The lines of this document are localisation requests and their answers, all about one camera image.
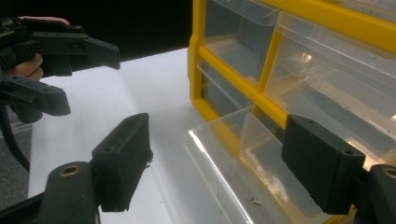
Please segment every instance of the human hand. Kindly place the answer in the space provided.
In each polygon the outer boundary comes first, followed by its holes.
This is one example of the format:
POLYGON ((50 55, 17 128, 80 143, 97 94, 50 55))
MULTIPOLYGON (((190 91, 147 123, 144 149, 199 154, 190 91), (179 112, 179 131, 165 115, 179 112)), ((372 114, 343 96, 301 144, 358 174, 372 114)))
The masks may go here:
MULTIPOLYGON (((69 21, 57 18, 57 17, 29 17, 23 16, 21 19, 29 18, 29 19, 38 19, 38 20, 46 20, 46 21, 61 21, 66 25, 70 25, 69 21)), ((28 77, 32 80, 38 81, 43 77, 44 72, 41 69, 40 65, 43 63, 43 57, 40 54, 36 54, 35 57, 26 61, 24 63, 20 63, 15 67, 8 69, 5 71, 6 78, 12 78, 15 76, 24 76, 28 77)))

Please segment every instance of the small metal screw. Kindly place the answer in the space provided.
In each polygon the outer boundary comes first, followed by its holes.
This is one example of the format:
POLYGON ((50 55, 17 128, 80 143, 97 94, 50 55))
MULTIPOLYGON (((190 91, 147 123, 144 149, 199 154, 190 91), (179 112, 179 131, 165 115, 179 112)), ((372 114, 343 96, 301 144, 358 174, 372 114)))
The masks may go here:
POLYGON ((257 200, 254 200, 254 197, 246 198, 246 200, 247 200, 248 202, 250 202, 251 204, 254 204, 254 205, 258 205, 258 206, 262 205, 262 202, 257 201, 257 200))

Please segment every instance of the black cable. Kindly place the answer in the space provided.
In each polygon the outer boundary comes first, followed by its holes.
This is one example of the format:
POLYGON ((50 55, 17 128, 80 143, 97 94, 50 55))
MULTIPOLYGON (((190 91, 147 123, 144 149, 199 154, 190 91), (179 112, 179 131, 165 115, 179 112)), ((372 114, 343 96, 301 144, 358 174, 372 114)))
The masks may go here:
POLYGON ((15 157, 15 159, 23 166, 23 168, 27 172, 29 172, 30 162, 23 155, 21 149, 17 144, 17 141, 15 140, 14 133, 12 132, 11 125, 9 123, 8 112, 5 105, 0 105, 0 126, 9 151, 15 157))

